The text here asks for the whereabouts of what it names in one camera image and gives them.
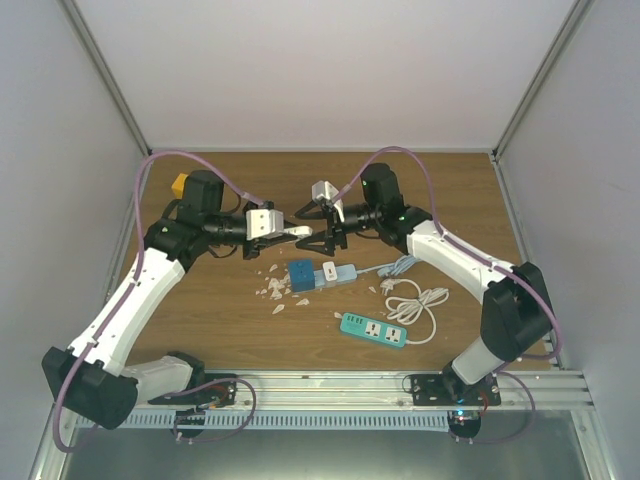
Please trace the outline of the white cube adapter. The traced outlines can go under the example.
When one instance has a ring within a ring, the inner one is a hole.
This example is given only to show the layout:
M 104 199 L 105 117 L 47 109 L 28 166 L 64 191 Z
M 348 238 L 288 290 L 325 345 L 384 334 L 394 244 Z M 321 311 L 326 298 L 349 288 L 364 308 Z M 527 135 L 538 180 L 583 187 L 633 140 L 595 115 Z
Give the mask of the white cube adapter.
M 283 230 L 286 235 L 295 236 L 298 239 L 310 237 L 314 231 L 311 227 L 306 225 L 287 227 Z

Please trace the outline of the yellow cube socket adapter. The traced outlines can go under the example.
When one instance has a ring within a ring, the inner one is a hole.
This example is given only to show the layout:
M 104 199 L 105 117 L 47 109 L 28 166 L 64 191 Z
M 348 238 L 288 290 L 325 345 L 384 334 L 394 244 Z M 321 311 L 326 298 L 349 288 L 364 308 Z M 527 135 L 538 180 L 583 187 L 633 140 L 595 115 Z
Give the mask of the yellow cube socket adapter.
M 176 199 L 182 199 L 185 190 L 185 184 L 188 175 L 186 173 L 180 173 L 171 185 L 171 190 Z

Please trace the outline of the light blue power strip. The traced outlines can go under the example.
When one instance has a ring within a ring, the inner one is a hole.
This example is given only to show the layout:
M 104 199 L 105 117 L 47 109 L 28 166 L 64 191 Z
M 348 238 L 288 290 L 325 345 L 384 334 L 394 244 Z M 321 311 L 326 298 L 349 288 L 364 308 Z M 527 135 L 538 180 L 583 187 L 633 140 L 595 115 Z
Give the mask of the light blue power strip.
M 314 271 L 315 288 L 324 289 L 352 283 L 357 279 L 357 271 L 354 264 L 345 264 L 333 268 L 334 275 L 327 279 L 325 269 Z

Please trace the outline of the teal power strip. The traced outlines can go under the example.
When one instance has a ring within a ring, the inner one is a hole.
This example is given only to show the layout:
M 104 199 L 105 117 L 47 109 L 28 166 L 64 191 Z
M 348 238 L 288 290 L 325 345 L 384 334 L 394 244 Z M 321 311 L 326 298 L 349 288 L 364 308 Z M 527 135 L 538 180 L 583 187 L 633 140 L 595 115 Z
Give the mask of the teal power strip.
M 339 328 L 343 334 L 351 337 L 396 349 L 407 344 L 405 328 L 350 312 L 342 315 Z

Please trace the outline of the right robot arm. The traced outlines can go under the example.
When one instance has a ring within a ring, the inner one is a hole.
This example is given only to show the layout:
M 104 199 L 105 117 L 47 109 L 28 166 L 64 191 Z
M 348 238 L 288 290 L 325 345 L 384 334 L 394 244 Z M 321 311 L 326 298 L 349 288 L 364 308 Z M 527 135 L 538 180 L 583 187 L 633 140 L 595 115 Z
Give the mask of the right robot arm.
M 481 305 L 480 333 L 441 373 L 444 396 L 464 405 L 487 375 L 524 357 L 552 330 L 543 274 L 530 262 L 516 266 L 488 256 L 440 225 L 435 212 L 407 204 L 387 164 L 367 166 L 359 180 L 364 201 L 354 205 L 343 205 L 328 182 L 313 186 L 311 201 L 294 216 L 323 220 L 326 227 L 296 245 L 332 256 L 337 248 L 346 248 L 348 235 L 374 230 L 385 244 L 464 287 Z

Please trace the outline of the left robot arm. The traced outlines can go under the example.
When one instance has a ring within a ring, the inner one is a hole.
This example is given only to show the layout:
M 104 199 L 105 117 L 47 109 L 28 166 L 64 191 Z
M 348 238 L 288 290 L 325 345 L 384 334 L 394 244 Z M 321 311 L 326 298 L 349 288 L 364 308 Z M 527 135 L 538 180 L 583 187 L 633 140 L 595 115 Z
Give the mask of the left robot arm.
M 110 300 L 64 350 L 42 360 L 55 409 L 68 409 L 105 429 L 120 426 L 141 403 L 176 396 L 185 404 L 203 398 L 202 361 L 181 352 L 127 366 L 145 325 L 196 260 L 220 246 L 253 259 L 261 250 L 311 235 L 308 226 L 285 220 L 272 203 L 255 201 L 222 211 L 224 182 L 210 170 L 180 175 L 175 198 L 147 230 L 142 251 Z

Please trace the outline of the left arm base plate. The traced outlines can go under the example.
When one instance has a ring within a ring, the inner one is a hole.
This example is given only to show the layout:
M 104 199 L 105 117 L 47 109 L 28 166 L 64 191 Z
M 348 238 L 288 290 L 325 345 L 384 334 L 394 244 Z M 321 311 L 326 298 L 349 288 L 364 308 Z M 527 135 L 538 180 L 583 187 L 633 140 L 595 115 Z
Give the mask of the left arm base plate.
M 161 396 L 148 401 L 150 405 L 187 405 L 196 408 L 222 408 L 235 403 L 238 376 L 234 373 L 205 372 L 202 380 L 191 381 L 187 389 L 207 384 L 206 388 L 174 397 Z

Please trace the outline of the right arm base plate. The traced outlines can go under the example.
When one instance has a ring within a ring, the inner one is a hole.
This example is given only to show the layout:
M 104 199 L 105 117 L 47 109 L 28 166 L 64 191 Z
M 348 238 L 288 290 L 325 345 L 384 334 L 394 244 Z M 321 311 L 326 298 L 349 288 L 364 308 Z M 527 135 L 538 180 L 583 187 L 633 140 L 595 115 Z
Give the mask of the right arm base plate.
M 449 374 L 412 373 L 402 379 L 401 389 L 411 396 L 414 406 L 489 407 L 502 403 L 497 380 L 493 377 L 466 385 Z

